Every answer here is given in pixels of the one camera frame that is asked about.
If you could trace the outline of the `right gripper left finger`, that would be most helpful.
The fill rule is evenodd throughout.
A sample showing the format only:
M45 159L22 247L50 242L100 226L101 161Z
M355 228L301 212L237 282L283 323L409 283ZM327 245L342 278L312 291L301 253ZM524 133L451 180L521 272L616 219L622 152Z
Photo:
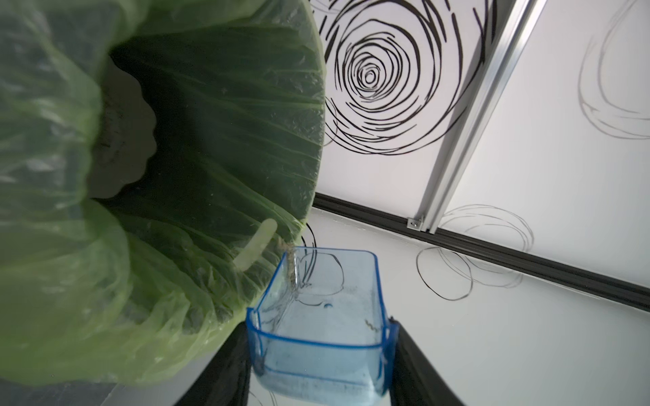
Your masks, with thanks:
M242 322L175 406L247 406L251 371L248 333Z

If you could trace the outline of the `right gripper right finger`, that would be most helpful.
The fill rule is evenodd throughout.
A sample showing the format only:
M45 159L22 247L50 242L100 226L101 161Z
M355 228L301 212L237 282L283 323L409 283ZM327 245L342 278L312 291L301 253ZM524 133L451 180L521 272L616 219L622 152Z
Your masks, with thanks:
M397 328L389 389L392 406L463 406L406 329L394 318L389 321Z

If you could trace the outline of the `bin with green bag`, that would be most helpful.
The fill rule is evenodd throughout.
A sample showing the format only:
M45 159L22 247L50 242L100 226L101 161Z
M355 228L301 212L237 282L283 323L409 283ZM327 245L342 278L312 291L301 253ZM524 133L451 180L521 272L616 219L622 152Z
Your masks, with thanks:
M307 1L4 1L3 380L217 351L306 226L324 125Z

